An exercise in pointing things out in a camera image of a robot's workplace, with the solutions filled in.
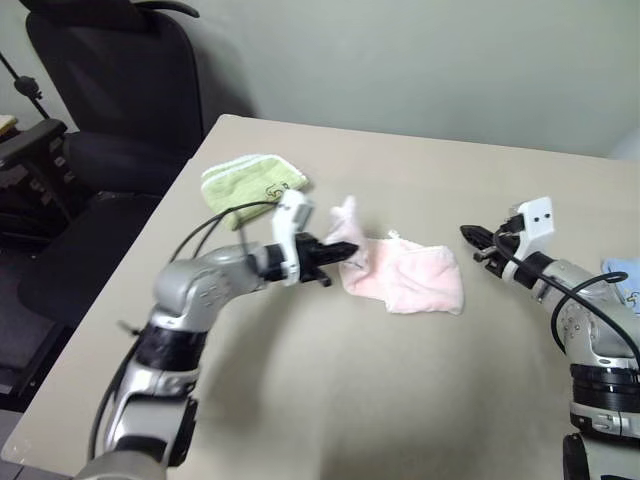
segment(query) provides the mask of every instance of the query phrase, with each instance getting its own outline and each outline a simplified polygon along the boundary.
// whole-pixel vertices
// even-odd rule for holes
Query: table
[[[550,254],[599,270],[640,253],[638,165],[491,145],[221,117],[186,165],[40,388],[2,458],[75,474],[98,400],[144,325],[176,244],[211,215],[205,168],[249,152],[282,155],[312,180],[308,230],[359,200],[366,233],[448,245],[460,316],[390,315],[339,285],[268,290],[220,315],[202,357],[198,425],[170,478],[561,478],[570,376],[549,317],[524,289],[471,259],[458,226],[497,227],[519,201],[550,195]],[[269,216],[248,228],[270,242]],[[209,248],[236,243],[220,230]],[[337,280],[337,269],[328,272]]]

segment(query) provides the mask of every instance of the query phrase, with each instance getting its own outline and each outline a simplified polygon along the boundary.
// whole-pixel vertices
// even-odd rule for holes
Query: green cloth
[[[297,168],[278,155],[244,155],[216,165],[202,174],[202,196],[216,213],[243,203],[266,200],[277,202],[286,189],[299,190],[309,183]],[[223,222],[235,230],[269,205],[249,207],[227,215]]]

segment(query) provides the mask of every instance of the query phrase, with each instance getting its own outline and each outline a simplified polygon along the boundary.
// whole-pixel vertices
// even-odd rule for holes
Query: wall
[[[221,111],[253,112],[607,155],[640,123],[637,0],[188,3],[200,19],[173,16],[197,51],[208,125]],[[21,7],[0,10],[3,51],[61,114]],[[0,71],[2,108],[26,114],[5,79]]]

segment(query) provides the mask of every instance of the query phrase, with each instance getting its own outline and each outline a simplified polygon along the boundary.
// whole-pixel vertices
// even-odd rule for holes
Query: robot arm
[[[570,419],[580,430],[565,437],[565,479],[640,478],[640,319],[609,284],[598,281],[607,276],[593,278],[544,253],[554,232],[547,197],[515,207],[496,233],[477,225],[462,226],[461,232],[478,250],[477,262],[529,289],[552,315],[552,333],[573,377]]]
[[[266,287],[318,280],[320,266],[349,258],[357,247],[323,245],[302,230],[312,205],[287,191],[273,219],[278,243],[223,247],[170,263],[156,280],[156,305],[115,391],[104,435],[104,454],[77,478],[153,480],[180,465],[195,427],[192,398],[198,363],[220,310],[236,297]]]

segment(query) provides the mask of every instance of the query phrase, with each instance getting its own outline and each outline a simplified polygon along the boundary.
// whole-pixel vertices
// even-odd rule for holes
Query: wire
[[[268,201],[249,202],[249,203],[244,203],[242,205],[237,205],[235,207],[227,208],[226,210],[222,211],[221,213],[219,213],[217,215],[214,215],[213,217],[211,217],[206,222],[198,225],[194,230],[192,230],[189,233],[189,235],[187,235],[184,238],[184,240],[182,240],[182,242],[180,242],[180,244],[178,245],[176,250],[171,255],[169,263],[173,262],[176,258],[178,258],[178,255],[180,255],[180,252],[182,251],[182,249],[185,247],[185,245],[187,245],[187,243],[189,243],[189,241],[193,237],[195,237],[199,232],[201,232],[207,226],[210,225],[209,230],[207,230],[207,232],[204,234],[204,236],[202,237],[200,242],[198,242],[198,245],[197,245],[196,250],[195,250],[195,252],[193,254],[193,257],[192,257],[192,258],[196,258],[198,256],[198,254],[200,253],[200,250],[202,250],[202,247],[204,246],[205,242],[207,241],[207,239],[209,238],[211,233],[215,230],[215,228],[218,226],[218,224],[222,221],[222,219],[226,215],[228,215],[230,213],[233,213],[233,212],[236,212],[238,210],[242,210],[244,208],[248,208],[248,207],[254,207],[254,206],[258,206],[258,205],[277,205],[277,204],[278,204],[278,202],[268,202]],[[240,238],[242,239],[243,249],[246,252],[246,244],[245,244],[244,230],[242,229],[242,222],[239,222],[239,225],[240,225]],[[100,399],[100,403],[98,405],[98,410],[97,410],[96,415],[95,415],[95,417],[93,419],[93,423],[91,424],[91,431],[89,433],[89,448],[88,448],[88,452],[87,452],[87,457],[89,458],[89,461],[93,460],[96,457],[96,446],[97,446],[97,443],[98,443],[98,431],[100,430],[100,424],[102,423],[102,418],[104,417],[104,412],[107,409],[107,404],[109,403],[109,400],[111,399],[112,395],[114,395],[117,392],[117,390],[118,390],[118,388],[120,386],[120,382],[122,382],[122,378],[124,377],[125,371],[127,369],[127,365],[129,364],[129,362],[133,358],[133,356],[134,356],[134,354],[136,352],[136,349],[138,348],[138,345],[140,344],[140,338],[141,338],[140,335],[138,335],[137,340],[131,346],[131,348],[129,349],[127,354],[124,356],[124,358],[120,362],[120,365],[118,365],[118,369],[116,370],[116,373],[113,375],[113,377],[111,378],[111,381],[109,382],[109,385],[107,386],[107,389],[102,394],[102,398]]]
[[[240,217],[236,213],[239,222],[238,235],[240,236],[240,246],[242,247],[242,253],[244,253],[245,259],[249,258],[249,248],[247,247],[247,234],[244,231],[244,226],[240,222]]]
[[[198,256],[200,255],[200,251],[202,250],[202,247],[204,247],[204,244],[207,242],[207,239],[211,236],[211,234],[213,233],[213,231],[216,229],[216,227],[221,221],[222,221],[222,218],[218,218],[216,221],[214,221],[211,224],[211,226],[209,227],[209,230],[205,232],[205,234],[202,236],[202,239],[198,242],[198,246],[193,251],[193,255],[191,256],[191,258],[198,258]]]
[[[633,356],[634,356],[634,358],[636,360],[636,363],[640,367],[640,349],[634,343],[633,339],[629,336],[629,334],[622,327],[620,327],[620,325],[618,325],[616,322],[614,322],[611,319],[611,317],[609,317],[606,313],[604,313],[602,310],[600,310],[598,307],[596,307],[590,301],[582,298],[576,292],[571,291],[569,288],[567,288],[564,285],[556,282],[553,278],[548,277],[547,275],[536,271],[533,267],[529,266],[528,264],[526,264],[525,262],[523,262],[519,258],[516,258],[515,256],[513,256],[513,254],[511,254],[504,247],[502,241],[500,240],[500,234],[501,233],[505,233],[505,232],[502,229],[498,229],[498,231],[493,234],[493,244],[495,245],[496,249],[498,250],[498,252],[500,252],[500,254],[503,257],[505,257],[507,260],[515,263],[516,265],[518,265],[518,267],[522,268],[523,270],[525,270],[530,275],[534,275],[535,277],[539,278],[540,280],[542,280],[546,284],[552,286],[553,288],[555,288],[557,290],[560,290],[567,297],[571,298],[576,303],[579,303],[584,308],[586,308],[590,312],[592,312],[595,315],[597,315],[598,317],[600,317],[604,323],[609,325],[613,329],[613,331],[615,331],[618,335],[620,335],[620,337],[622,337],[622,339],[625,341],[625,343],[628,345],[628,347],[633,352]]]
[[[577,286],[572,288],[571,291],[574,293],[578,293],[583,288],[593,285],[594,283],[598,283],[601,281],[605,281],[607,283],[618,283],[622,280],[626,280],[627,278],[629,278],[629,275],[627,275],[625,272],[603,273],[602,275],[598,275],[597,277],[590,278],[589,280],[578,284]],[[557,303],[556,308],[553,309],[553,313],[551,314],[551,335],[553,336],[553,340],[556,342],[556,345],[558,345],[558,348],[562,350],[562,353],[564,354],[566,354],[567,352],[565,351],[564,344],[562,343],[562,340],[560,340],[560,336],[558,335],[558,314],[560,313],[560,310],[562,310],[562,307],[564,307],[565,303],[569,301],[569,299],[570,297],[567,295],[562,297],[562,299]]]
[[[98,431],[100,430],[100,424],[102,423],[102,417],[104,417],[104,411],[107,409],[107,404],[109,403],[109,399],[111,395],[113,395],[120,386],[120,382],[122,382],[122,378],[124,377],[124,373],[127,369],[128,363],[133,358],[138,345],[140,344],[140,336],[136,338],[136,341],[131,346],[127,354],[120,361],[120,365],[118,365],[118,369],[116,373],[111,378],[107,389],[102,394],[102,398],[100,399],[100,404],[98,405],[98,410],[96,412],[96,416],[93,418],[93,423],[91,424],[91,432],[89,433],[89,449],[87,451],[87,457],[89,461],[93,460],[96,457],[96,445],[98,443]]]
[[[9,71],[9,75],[11,75],[13,77],[14,80],[18,79],[18,74],[16,73],[16,71],[13,69],[13,67],[11,66],[11,64],[9,63],[9,61],[4,57],[4,55],[2,55],[2,52],[0,52],[0,62],[5,66],[5,68]]]
[[[214,215],[206,222],[198,225],[194,230],[191,231],[191,233],[189,233],[189,235],[185,237],[184,240],[182,240],[182,242],[180,242],[180,245],[178,245],[178,247],[175,249],[175,251],[171,255],[169,259],[169,263],[173,262],[176,258],[178,258],[178,255],[180,255],[180,252],[182,251],[182,249],[185,247],[187,243],[189,243],[189,241],[193,237],[195,237],[199,232],[201,232],[202,230],[204,230],[206,227],[216,222],[217,220],[222,220],[228,214],[235,212],[237,210],[242,210],[243,208],[255,207],[258,205],[277,205],[277,204],[278,204],[277,202],[267,202],[267,201],[249,202],[249,203],[244,203],[242,205],[236,205],[235,207],[229,207],[226,210],[222,211],[221,213]],[[217,223],[212,228],[209,229],[209,231],[205,234],[205,238],[203,239],[204,241],[206,241],[206,239],[209,237],[211,232],[213,232],[213,229],[216,226],[217,226]]]

